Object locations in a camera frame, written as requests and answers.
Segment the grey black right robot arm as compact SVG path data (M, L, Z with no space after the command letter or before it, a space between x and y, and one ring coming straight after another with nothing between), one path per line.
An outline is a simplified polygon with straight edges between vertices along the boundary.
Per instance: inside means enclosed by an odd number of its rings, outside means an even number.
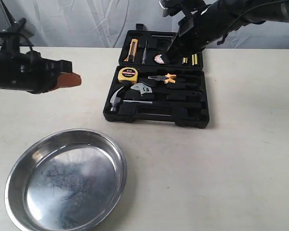
M224 44L229 33L267 21L289 23L289 0L162 0L164 16L184 13L179 30L162 53L165 64L200 52L209 44Z

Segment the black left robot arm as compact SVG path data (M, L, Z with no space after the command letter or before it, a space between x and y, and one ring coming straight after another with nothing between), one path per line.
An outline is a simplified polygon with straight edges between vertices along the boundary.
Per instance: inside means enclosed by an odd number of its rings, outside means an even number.
M22 18L0 32L0 89L26 91L32 94L47 93L60 88L81 85L81 77L72 70L72 62L51 60L41 56L29 45L29 51L20 51L20 40L29 43L22 33L26 19Z

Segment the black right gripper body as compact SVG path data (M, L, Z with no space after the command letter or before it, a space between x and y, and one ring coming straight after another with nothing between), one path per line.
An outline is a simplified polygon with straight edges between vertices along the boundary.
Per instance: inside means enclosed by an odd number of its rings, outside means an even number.
M184 17L178 23L179 29L163 52L163 62L166 64L196 53L214 41L214 9L181 11Z

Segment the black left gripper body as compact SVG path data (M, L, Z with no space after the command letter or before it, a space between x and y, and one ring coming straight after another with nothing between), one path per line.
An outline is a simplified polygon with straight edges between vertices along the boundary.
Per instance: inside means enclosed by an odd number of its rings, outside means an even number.
M71 61L46 59L37 51L22 54L19 64L21 89L33 94L50 91L61 74L72 73Z

